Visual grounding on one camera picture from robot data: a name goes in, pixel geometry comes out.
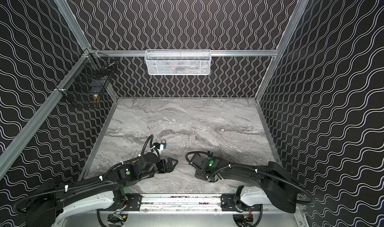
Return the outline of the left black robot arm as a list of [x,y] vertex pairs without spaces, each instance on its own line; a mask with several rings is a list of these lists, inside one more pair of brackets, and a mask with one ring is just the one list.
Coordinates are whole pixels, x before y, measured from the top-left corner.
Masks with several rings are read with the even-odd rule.
[[150,135],[139,155],[121,161],[104,174],[90,179],[56,185],[53,181],[42,184],[38,190],[12,205],[12,210],[26,218],[27,227],[51,227],[65,216],[70,208],[91,201],[90,209],[124,209],[129,204],[124,189],[138,182],[174,171],[177,159],[161,159],[166,141],[153,142]]

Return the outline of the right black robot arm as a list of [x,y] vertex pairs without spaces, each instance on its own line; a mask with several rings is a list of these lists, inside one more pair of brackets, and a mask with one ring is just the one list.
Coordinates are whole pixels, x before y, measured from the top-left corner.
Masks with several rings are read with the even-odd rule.
[[295,213],[296,206],[310,205],[315,197],[300,187],[284,168],[275,162],[266,166],[251,166],[216,157],[212,152],[194,151],[185,155],[186,161],[195,168],[195,177],[208,183],[234,180],[261,189],[269,202],[286,213]]

